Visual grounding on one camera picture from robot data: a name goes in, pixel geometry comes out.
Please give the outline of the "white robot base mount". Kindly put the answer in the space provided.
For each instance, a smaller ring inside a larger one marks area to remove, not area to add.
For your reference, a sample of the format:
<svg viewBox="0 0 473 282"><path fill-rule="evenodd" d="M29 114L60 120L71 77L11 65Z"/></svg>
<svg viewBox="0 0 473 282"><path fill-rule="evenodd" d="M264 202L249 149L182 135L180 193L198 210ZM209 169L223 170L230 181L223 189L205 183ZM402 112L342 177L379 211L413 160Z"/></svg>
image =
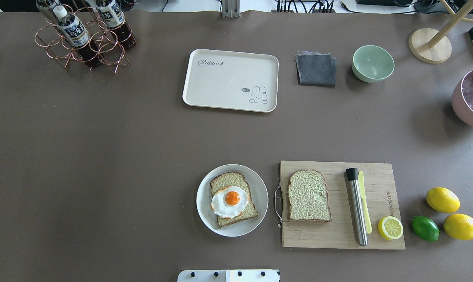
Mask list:
<svg viewBox="0 0 473 282"><path fill-rule="evenodd" d="M280 282L277 269L209 269L185 270L177 277L178 282Z"/></svg>

